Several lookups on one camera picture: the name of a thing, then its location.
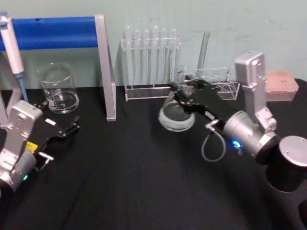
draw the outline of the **black table surface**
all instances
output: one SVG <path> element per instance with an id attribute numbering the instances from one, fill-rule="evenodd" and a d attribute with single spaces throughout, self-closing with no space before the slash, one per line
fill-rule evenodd
<path id="1" fill-rule="evenodd" d="M 307 137 L 307 83 L 297 83 L 292 102 L 268 103 L 282 137 Z M 43 101 L 41 90 L 28 94 L 32 103 Z M 0 229 L 304 229 L 297 205 L 307 198 L 306 182 L 279 192 L 268 184 L 266 166 L 229 146 L 219 162 L 204 161 L 201 117 L 186 132 L 167 131 L 158 121 L 163 99 L 125 102 L 118 87 L 117 121 L 107 122 L 102 89 L 79 88 L 78 95 L 72 113 L 44 112 L 63 125 L 79 115 L 81 130 L 49 146 L 55 160 L 0 200 Z M 220 151 L 217 140 L 209 141 L 208 154 Z"/>

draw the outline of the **yellow label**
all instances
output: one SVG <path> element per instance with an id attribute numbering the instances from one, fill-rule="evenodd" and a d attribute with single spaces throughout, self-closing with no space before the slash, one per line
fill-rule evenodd
<path id="1" fill-rule="evenodd" d="M 36 144 L 34 144 L 34 143 L 30 142 L 30 141 L 27 141 L 27 144 L 25 145 L 25 147 L 30 152 L 34 152 L 37 149 L 38 145 L 36 145 Z"/>

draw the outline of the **blue led light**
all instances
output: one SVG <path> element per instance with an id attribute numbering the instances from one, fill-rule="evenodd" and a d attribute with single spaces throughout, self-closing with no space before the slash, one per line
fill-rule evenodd
<path id="1" fill-rule="evenodd" d="M 236 149 L 242 148 L 242 145 L 241 145 L 240 142 L 238 142 L 237 140 L 231 141 L 231 144 L 232 144 L 232 146 L 235 147 Z"/>

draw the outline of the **blue metal frame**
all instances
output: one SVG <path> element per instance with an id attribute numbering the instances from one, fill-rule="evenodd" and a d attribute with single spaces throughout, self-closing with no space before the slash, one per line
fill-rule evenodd
<path id="1" fill-rule="evenodd" d="M 94 17 L 13 19 L 20 50 L 97 47 Z M 2 38 L 0 51 L 5 51 Z"/>

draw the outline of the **pink box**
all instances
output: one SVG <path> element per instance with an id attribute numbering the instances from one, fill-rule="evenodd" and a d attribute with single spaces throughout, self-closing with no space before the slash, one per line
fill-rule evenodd
<path id="1" fill-rule="evenodd" d="M 289 71 L 267 72 L 265 91 L 268 102 L 292 101 L 298 91 L 298 84 Z"/>

